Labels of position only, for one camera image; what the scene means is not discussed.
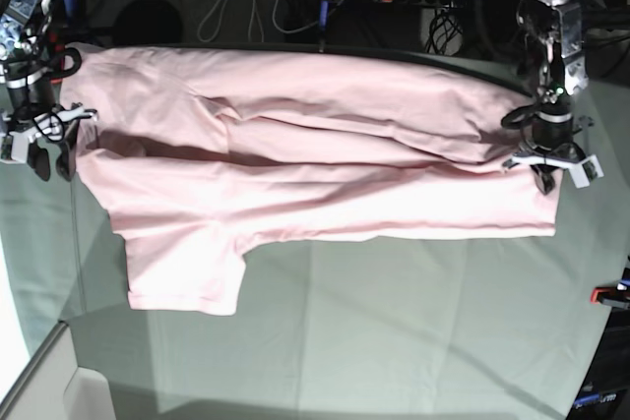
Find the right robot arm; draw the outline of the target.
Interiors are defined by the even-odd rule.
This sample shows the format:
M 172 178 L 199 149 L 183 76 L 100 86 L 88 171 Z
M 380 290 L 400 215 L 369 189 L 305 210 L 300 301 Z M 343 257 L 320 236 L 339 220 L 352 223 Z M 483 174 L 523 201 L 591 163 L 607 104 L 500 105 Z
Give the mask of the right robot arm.
M 1 111 L 1 162 L 28 166 L 46 182 L 51 169 L 66 181 L 76 172 L 80 123 L 97 112 L 63 105 L 54 85 L 79 72 L 75 47 L 56 51 L 48 31 L 65 0 L 9 0 L 1 15 L 1 86 L 10 107 Z

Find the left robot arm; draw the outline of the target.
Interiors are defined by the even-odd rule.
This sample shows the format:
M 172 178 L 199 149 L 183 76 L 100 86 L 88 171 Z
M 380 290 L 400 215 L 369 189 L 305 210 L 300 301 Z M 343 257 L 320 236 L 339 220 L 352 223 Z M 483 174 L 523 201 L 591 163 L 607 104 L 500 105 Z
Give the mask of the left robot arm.
M 589 150 L 595 122 L 575 112 L 576 98 L 589 84 L 580 0 L 521 0 L 516 23 L 524 36 L 533 100 L 501 120 L 503 129 L 520 135 L 518 150 L 503 167 L 529 167 L 544 195 L 555 189 L 558 172 L 568 173 L 576 188 L 586 188 L 603 171 Z

